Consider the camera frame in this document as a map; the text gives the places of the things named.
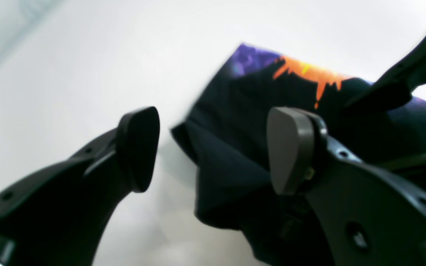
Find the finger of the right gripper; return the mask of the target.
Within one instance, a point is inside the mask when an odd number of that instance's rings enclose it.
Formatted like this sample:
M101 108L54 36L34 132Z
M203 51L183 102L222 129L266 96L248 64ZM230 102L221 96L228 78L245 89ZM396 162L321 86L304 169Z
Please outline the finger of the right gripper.
M412 92L426 84L426 36L389 68L370 89L352 98L343 111L388 111L406 105Z

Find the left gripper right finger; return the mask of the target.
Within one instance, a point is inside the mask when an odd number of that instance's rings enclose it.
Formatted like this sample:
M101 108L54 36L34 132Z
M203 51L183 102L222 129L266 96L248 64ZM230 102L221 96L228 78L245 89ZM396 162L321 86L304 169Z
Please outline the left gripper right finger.
M304 195L337 266L426 266L426 189L363 162L298 108L267 116L271 183Z

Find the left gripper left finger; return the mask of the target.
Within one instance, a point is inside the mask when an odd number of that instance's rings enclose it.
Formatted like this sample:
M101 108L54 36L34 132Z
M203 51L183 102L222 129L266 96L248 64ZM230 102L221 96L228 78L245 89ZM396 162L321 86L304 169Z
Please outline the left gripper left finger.
M126 113L68 159L0 192L0 265L92 265L117 205L149 188L159 133L154 106Z

